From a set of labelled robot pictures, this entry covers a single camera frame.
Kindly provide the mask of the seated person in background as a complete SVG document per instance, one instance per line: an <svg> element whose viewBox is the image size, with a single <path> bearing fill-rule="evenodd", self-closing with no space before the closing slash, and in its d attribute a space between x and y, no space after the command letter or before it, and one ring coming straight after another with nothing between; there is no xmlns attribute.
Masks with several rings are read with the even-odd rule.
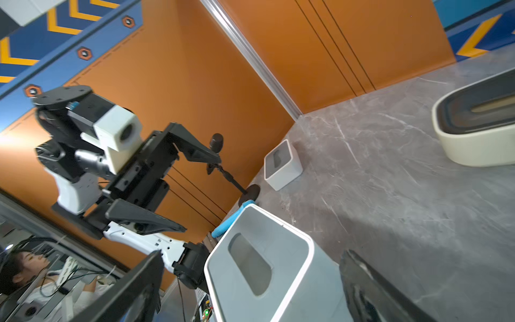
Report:
<svg viewBox="0 0 515 322"><path fill-rule="evenodd" d="M72 321L116 280L68 257L54 270L43 254L18 250L1 259L2 321Z"/></svg>

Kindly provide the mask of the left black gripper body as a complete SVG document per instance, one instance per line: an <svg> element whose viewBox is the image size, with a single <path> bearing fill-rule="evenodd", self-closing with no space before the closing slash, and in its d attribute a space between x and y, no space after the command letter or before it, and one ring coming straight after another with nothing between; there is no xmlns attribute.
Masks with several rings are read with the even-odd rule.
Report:
<svg viewBox="0 0 515 322"><path fill-rule="evenodd" d="M178 159L178 150L166 131L155 131L138 153L103 189L97 206L84 220L95 229L107 229L112 221L105 213L116 199L122 199L155 213L169 185L163 177ZM134 229L133 224L123 224Z"/></svg>

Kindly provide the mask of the blue toy microphone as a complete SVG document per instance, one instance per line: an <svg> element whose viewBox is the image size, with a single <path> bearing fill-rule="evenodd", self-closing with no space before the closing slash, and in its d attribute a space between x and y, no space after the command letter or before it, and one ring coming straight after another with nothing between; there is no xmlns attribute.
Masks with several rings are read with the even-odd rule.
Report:
<svg viewBox="0 0 515 322"><path fill-rule="evenodd" d="M213 238L219 238L224 233L228 231L228 229L234 224L234 222L237 220L237 218L241 215L241 213L244 211L244 209L248 205L255 205L256 202L253 200L249 200L244 202L241 207L232 215L230 215L224 222L222 222L218 227L216 227L212 232L211 236Z"/></svg>

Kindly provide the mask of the grey lid tissue box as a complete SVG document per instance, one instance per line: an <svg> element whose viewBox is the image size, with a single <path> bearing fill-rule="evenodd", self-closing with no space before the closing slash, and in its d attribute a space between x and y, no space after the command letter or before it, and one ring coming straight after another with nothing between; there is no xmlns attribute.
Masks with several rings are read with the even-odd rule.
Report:
<svg viewBox="0 0 515 322"><path fill-rule="evenodd" d="M204 271L217 321L352 321L339 265L257 205L242 210Z"/></svg>
<svg viewBox="0 0 515 322"><path fill-rule="evenodd" d="M287 186L303 173L299 155L288 139L264 158L264 180L275 190Z"/></svg>

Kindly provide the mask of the dark lid cream box left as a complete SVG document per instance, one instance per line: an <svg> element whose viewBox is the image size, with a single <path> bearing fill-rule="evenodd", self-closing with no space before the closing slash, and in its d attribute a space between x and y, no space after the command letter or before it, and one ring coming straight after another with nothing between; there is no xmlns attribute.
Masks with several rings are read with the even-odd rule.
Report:
<svg viewBox="0 0 515 322"><path fill-rule="evenodd" d="M469 167L514 164L514 69L456 89L433 106L446 156Z"/></svg>

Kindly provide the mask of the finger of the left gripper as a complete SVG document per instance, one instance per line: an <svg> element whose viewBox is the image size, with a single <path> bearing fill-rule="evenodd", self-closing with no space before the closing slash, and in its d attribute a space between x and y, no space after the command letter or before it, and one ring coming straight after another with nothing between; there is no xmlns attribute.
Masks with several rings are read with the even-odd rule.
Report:
<svg viewBox="0 0 515 322"><path fill-rule="evenodd" d="M172 143L177 150L182 152L189 162L221 163L219 155L200 143L183 125L170 123L166 132L171 135Z"/></svg>
<svg viewBox="0 0 515 322"><path fill-rule="evenodd" d="M105 216L118 224L133 224L135 232L142 236L161 232L186 232L181 224L122 199L116 199Z"/></svg>

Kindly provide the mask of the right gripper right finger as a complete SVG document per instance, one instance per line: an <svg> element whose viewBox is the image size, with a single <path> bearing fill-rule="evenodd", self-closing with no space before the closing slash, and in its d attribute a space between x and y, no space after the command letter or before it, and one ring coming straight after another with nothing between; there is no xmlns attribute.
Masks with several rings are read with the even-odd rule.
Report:
<svg viewBox="0 0 515 322"><path fill-rule="evenodd" d="M339 270L354 321L435 322L355 251L342 254Z"/></svg>

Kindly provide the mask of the left green circuit board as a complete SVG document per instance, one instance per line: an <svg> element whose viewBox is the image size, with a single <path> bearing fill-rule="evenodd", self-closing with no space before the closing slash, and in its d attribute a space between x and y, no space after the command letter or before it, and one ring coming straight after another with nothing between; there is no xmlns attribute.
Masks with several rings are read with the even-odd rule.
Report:
<svg viewBox="0 0 515 322"><path fill-rule="evenodd" d="M199 319L200 322L208 322L210 321L211 316L213 315L213 306L211 304L211 299L209 295L205 295L198 307Z"/></svg>

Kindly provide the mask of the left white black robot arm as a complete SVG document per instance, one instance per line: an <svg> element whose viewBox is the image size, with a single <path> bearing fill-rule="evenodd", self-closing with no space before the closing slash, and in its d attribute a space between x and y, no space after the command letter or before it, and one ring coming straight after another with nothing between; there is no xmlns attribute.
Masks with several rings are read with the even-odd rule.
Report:
<svg viewBox="0 0 515 322"><path fill-rule="evenodd" d="M221 158L179 123L143 139L135 114L85 85L55 88L32 103L50 134L36 155L58 187L53 211L96 240L159 253L186 287L206 291L207 247L171 238L185 227L156 210L170 189L164 178L181 156L205 164Z"/></svg>

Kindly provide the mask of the left aluminium corner post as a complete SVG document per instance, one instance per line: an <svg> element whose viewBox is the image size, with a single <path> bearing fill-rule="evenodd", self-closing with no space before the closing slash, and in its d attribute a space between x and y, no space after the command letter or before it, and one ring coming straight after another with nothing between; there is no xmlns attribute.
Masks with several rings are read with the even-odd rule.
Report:
<svg viewBox="0 0 515 322"><path fill-rule="evenodd" d="M220 2L216 0L201 0L201 3L263 83L268 87L270 92L275 96L281 106L286 110L288 115L296 122L303 115L303 112L273 75L272 71L266 66L265 62L261 59Z"/></svg>

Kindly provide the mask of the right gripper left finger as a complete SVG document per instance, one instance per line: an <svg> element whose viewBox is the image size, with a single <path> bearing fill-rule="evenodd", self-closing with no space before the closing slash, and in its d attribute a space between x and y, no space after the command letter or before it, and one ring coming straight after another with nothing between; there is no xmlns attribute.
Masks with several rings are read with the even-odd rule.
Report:
<svg viewBox="0 0 515 322"><path fill-rule="evenodd" d="M164 262L152 252L73 321L153 321L160 306Z"/></svg>

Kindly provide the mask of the grey lid tissue box back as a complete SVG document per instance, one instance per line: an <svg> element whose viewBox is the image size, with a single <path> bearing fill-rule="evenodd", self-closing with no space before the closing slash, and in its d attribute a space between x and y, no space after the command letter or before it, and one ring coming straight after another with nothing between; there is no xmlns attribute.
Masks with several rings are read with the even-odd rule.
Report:
<svg viewBox="0 0 515 322"><path fill-rule="evenodd" d="M204 271L217 321L352 321L339 265L257 205L242 210Z"/></svg>

